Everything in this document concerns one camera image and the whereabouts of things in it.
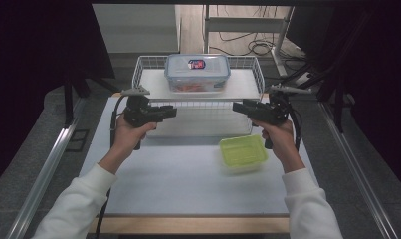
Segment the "sticker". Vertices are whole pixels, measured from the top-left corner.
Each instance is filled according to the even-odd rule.
[[[206,63],[203,60],[190,60],[188,61],[189,69],[204,69],[206,67]]]

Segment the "handheld controller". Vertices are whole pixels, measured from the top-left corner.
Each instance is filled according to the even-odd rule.
[[[233,103],[232,110],[247,115],[249,118],[278,126],[288,119],[288,114],[292,111],[292,108],[288,101],[288,96],[281,92],[276,92],[269,96],[268,103],[263,104],[244,99],[242,104]],[[272,141],[267,139],[265,141],[265,148],[272,149],[272,147]]]
[[[128,96],[126,107],[123,111],[124,119],[133,127],[141,127],[148,122],[162,122],[166,118],[176,117],[176,109],[173,106],[152,107],[150,99],[145,95],[150,92],[142,86],[121,93]],[[135,150],[140,149],[140,142]]]

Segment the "green plastic container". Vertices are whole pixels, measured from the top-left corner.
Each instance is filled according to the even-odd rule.
[[[268,152],[259,135],[222,139],[219,143],[224,162],[229,167],[242,167],[264,162]]]

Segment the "wire basket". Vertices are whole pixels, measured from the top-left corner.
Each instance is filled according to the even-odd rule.
[[[242,99],[261,99],[265,81],[256,57],[228,57],[231,78],[238,77],[237,81],[242,85],[227,88],[222,94],[171,93],[164,76],[166,60],[166,56],[141,56],[132,77],[133,88],[143,85],[151,91],[148,97],[153,106],[172,105],[178,109],[176,118],[166,119],[148,136],[227,137],[251,134],[250,119],[232,111],[232,104],[240,103]],[[147,79],[154,81],[148,87]]]

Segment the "clear plastic container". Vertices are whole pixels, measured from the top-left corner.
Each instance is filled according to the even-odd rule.
[[[222,139],[219,143],[224,163],[229,167],[256,165],[268,159],[268,152],[259,135]]]
[[[167,58],[165,77],[175,93],[216,93],[231,76],[228,58],[216,54],[173,54]]]

